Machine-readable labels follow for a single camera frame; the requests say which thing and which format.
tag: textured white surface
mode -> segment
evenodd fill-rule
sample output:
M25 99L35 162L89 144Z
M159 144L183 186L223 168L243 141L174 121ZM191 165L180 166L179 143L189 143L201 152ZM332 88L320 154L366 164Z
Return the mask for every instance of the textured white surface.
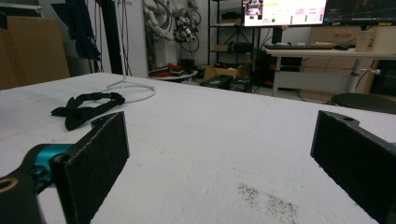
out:
M0 176L35 145L76 143L90 124L68 132L50 111L120 79L93 74L0 91ZM357 119L390 142L395 116L128 80L154 86L157 94L108 112L125 112L131 157L92 223L375 223L309 153L320 109ZM39 199L48 223L64 223L56 189Z

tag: black strap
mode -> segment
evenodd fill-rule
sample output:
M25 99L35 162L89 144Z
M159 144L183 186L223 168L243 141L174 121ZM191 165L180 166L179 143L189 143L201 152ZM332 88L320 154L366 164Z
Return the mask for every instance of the black strap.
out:
M99 105L97 107L81 107L78 108L84 101L97 101L101 99L110 99L109 102ZM107 110L125 103L125 99L118 93L102 93L94 92L89 94L81 94L80 96L70 98L66 107L58 107L51 111L52 116L66 117L64 125L68 131L76 129L85 121L101 115Z

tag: keyboard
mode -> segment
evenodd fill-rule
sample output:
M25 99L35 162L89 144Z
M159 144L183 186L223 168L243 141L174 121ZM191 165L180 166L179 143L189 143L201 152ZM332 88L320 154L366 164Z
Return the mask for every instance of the keyboard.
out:
M325 45L264 45L266 49L332 49Z

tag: black chair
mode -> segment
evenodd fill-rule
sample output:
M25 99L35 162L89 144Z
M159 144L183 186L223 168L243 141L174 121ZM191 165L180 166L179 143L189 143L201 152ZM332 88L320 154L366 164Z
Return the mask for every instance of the black chair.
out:
M349 108L396 114L396 102L377 95L342 93L334 95L332 103Z

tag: computer screen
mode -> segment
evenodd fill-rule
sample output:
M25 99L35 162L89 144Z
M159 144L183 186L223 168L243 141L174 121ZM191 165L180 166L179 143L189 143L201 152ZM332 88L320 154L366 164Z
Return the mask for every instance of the computer screen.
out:
M396 25L396 0L327 0L323 24Z
M326 0L242 0L243 26L310 26L323 23Z

